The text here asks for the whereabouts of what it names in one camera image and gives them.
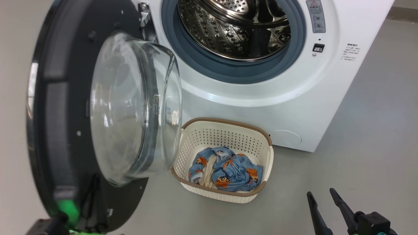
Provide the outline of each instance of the white basket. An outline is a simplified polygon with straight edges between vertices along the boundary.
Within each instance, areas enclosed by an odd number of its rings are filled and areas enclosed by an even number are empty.
[[[264,168],[261,184],[250,192],[227,192],[189,182],[189,168],[196,154],[205,148],[225,146],[243,153],[252,163]],[[214,118],[196,118],[181,130],[178,157],[171,172],[189,191],[213,199],[247,203],[264,188],[273,165],[273,147],[268,134],[255,126]]]

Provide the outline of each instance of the brown basket rim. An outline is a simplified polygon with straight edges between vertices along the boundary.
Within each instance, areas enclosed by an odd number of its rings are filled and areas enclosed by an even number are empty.
[[[240,122],[235,122],[235,121],[230,121],[230,120],[224,120],[224,119],[218,119],[218,118],[209,118],[209,117],[204,117],[204,118],[203,117],[198,117],[198,118],[194,118],[194,119],[186,122],[183,125],[183,129],[186,129],[186,127],[188,127],[192,123],[200,122],[200,121],[224,123],[224,124],[235,125],[235,126],[240,126],[240,127],[244,127],[244,128],[247,128],[247,129],[255,130],[255,131],[261,133],[267,139],[267,142],[268,142],[269,146],[273,146],[273,143],[270,139],[270,136],[263,129],[258,128],[258,127],[253,126],[253,125],[240,123]],[[203,189],[203,190],[214,192],[214,193],[225,194],[225,195],[230,195],[230,196],[237,196],[237,197],[254,196],[254,195],[258,194],[264,188],[265,184],[267,183],[266,181],[263,181],[257,188],[255,188],[251,192],[237,193],[237,192],[228,192],[228,191],[222,191],[222,190],[219,190],[219,189],[208,188],[208,187],[205,187],[205,186],[202,186],[202,185],[199,185],[199,184],[193,184],[193,183],[191,183],[189,181],[186,181],[185,179],[181,178],[180,176],[178,176],[176,171],[174,170],[174,167],[171,167],[171,173],[173,174],[173,176],[178,181],[180,181],[183,184],[187,184],[187,185],[190,185],[192,187],[196,187],[198,189]]]
[[[250,130],[255,130],[257,132],[259,132],[260,134],[262,134],[267,142],[269,146],[273,146],[273,142],[271,141],[270,136],[267,134],[267,132],[265,132],[263,129],[250,125],[250,124],[245,124],[245,123],[240,123],[240,122],[235,122],[235,121],[230,121],[230,120],[225,120],[225,119],[219,119],[219,118],[210,118],[210,117],[198,117],[198,118],[194,118],[188,122],[186,122],[183,125],[183,129],[186,129],[186,127],[190,126],[192,123],[195,122],[201,122],[201,121],[205,121],[205,122],[214,122],[214,123],[224,123],[224,124],[230,124],[230,125],[235,125],[235,126],[240,126],[240,127],[244,127]]]

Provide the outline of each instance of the instruction label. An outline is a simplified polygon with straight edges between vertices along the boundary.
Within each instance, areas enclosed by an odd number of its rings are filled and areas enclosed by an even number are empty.
[[[313,33],[325,33],[325,17],[320,0],[306,1],[309,14],[311,15]]]
[[[347,43],[347,46],[342,53],[341,59],[355,61],[360,53],[360,48],[357,44]]]

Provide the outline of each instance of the front-load washing machine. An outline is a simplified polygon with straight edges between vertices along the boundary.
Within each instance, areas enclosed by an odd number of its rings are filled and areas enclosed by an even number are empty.
[[[196,117],[252,124],[276,145],[314,151],[391,4],[55,1],[26,107],[45,209],[66,229],[117,229]]]
[[[393,1],[141,0],[177,55],[184,121],[249,123],[315,151]]]

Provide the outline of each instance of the blue cloth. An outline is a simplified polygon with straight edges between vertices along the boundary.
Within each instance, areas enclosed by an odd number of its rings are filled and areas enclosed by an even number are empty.
[[[260,185],[263,177],[263,166],[254,165],[243,154],[216,162],[214,168],[212,181],[218,189],[230,192],[250,191]]]
[[[203,177],[203,168],[212,154],[217,155],[213,165],[212,181],[220,190],[250,191],[261,183],[263,167],[254,165],[244,154],[235,154],[227,147],[206,148],[200,151],[189,169],[189,180],[198,183]]]
[[[206,166],[210,156],[217,155],[216,162],[226,161],[235,153],[227,147],[206,148],[197,153],[193,164],[189,169],[189,181],[197,184],[199,179],[203,177],[203,168]]]

